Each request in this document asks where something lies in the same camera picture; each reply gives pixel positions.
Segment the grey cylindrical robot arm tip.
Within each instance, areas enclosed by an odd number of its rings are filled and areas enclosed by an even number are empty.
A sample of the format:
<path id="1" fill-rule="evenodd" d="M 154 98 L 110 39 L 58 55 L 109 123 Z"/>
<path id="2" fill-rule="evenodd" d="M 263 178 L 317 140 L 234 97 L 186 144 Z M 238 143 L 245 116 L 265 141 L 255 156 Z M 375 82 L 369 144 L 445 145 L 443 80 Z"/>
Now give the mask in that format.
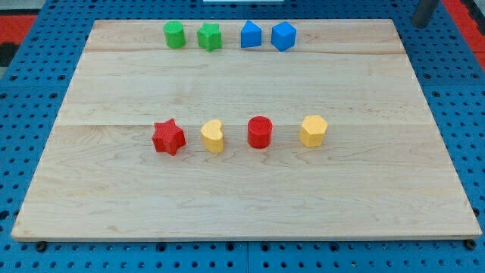
<path id="1" fill-rule="evenodd" d="M 438 3 L 438 0 L 419 0 L 411 16 L 411 25 L 418 29 L 426 28 L 437 9 Z"/>

